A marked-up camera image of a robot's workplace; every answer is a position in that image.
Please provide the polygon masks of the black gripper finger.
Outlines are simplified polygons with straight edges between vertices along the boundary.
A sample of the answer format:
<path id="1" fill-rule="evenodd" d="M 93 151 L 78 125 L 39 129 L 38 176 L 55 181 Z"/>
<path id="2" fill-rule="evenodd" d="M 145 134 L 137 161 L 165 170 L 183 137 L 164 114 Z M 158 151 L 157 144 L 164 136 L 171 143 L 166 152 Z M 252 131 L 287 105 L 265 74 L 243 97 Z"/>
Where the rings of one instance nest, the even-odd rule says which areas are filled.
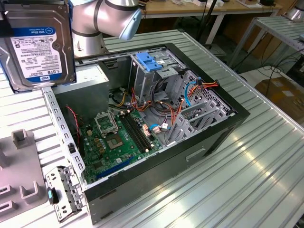
<path id="1" fill-rule="evenodd" d="M 0 38 L 12 37 L 14 35 L 13 28 L 7 19 L 0 21 Z"/>

